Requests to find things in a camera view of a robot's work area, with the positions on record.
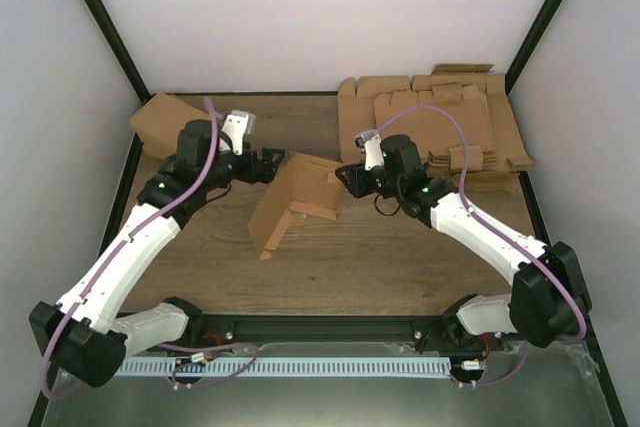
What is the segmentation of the cardboard box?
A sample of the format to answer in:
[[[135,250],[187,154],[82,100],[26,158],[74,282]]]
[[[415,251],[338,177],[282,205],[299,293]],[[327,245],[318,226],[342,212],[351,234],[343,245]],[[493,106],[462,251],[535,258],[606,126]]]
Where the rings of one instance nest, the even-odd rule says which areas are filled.
[[[335,171],[340,162],[293,153],[281,167],[254,210],[248,230],[260,260],[267,260],[301,213],[336,220],[344,187]]]

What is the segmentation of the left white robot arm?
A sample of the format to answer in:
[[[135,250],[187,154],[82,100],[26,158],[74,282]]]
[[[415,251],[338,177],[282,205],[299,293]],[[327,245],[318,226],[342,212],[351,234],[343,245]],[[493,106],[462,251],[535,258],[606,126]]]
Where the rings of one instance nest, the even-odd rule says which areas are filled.
[[[123,302],[163,248],[203,208],[210,191],[235,181],[268,184],[281,149],[256,151],[246,141],[253,114],[234,110],[221,122],[193,120],[137,197],[125,225],[82,279],[55,304],[39,302],[29,323],[43,356],[91,387],[109,381],[129,357],[173,342],[184,351],[204,339],[201,309],[170,297],[126,317]]]

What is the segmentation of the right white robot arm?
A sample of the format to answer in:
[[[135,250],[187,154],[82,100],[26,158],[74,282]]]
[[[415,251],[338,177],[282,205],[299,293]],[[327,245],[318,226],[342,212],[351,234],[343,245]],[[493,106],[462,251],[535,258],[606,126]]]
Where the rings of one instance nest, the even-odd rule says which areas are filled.
[[[354,143],[362,161],[336,170],[355,198],[394,199],[401,211],[464,245],[509,284],[508,294],[472,294],[451,307],[447,343],[465,350],[481,334],[518,334],[536,347],[580,340],[592,303],[575,251],[508,227],[471,203],[460,187],[427,172],[416,144],[405,134],[381,138],[375,130]]]

